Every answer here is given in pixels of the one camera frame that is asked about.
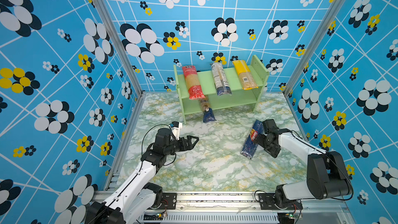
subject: pasta package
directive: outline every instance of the pasta package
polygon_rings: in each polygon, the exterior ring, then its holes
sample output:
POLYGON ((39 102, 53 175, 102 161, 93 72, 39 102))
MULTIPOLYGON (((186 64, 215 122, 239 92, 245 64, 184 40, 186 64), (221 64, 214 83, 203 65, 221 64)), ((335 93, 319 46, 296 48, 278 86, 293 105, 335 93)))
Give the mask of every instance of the pasta package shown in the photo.
POLYGON ((225 76, 224 69, 220 62, 211 63, 211 72, 213 73, 214 84, 216 85, 217 95, 229 94, 231 95, 231 88, 225 76))
POLYGON ((236 60, 232 63, 235 66, 236 73, 238 74, 243 90, 258 88, 258 85, 244 60, 236 60))
POLYGON ((200 86, 196 67, 192 65, 184 66, 182 67, 182 72, 184 73, 185 83, 187 84, 189 99, 204 98, 205 95, 203 94, 202 87, 200 86))
POLYGON ((213 109, 211 109, 210 107, 209 99, 207 98, 207 96, 204 99, 200 100, 200 107, 203 111, 203 123, 216 121, 216 118, 213 114, 213 109))

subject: wallpaper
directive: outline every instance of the wallpaper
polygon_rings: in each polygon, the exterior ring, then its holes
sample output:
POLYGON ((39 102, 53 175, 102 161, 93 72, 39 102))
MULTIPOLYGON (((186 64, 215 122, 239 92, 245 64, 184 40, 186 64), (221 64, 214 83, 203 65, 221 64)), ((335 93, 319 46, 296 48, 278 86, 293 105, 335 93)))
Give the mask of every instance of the wallpaper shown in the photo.
POLYGON ((398 0, 346 0, 288 95, 310 142, 336 150, 357 223, 397 223, 398 0))
POLYGON ((0 0, 0 223, 80 223, 136 93, 92 0, 0 0))
POLYGON ((283 91, 333 0, 104 0, 145 91, 176 89, 173 65, 251 62, 283 91))

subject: black cable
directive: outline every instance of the black cable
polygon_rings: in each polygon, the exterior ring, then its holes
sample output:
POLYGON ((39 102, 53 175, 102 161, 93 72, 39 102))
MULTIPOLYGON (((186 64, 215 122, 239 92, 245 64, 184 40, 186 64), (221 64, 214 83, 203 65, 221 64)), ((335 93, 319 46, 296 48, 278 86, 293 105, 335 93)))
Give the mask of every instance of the black cable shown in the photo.
POLYGON ((174 160, 171 162, 171 163, 168 163, 168 164, 165 164, 165 165, 163 165, 163 166, 168 166, 168 165, 170 165, 170 164, 172 164, 172 163, 174 163, 174 161, 176 160, 176 157, 177 157, 177 154, 176 153, 174 153, 174 160))

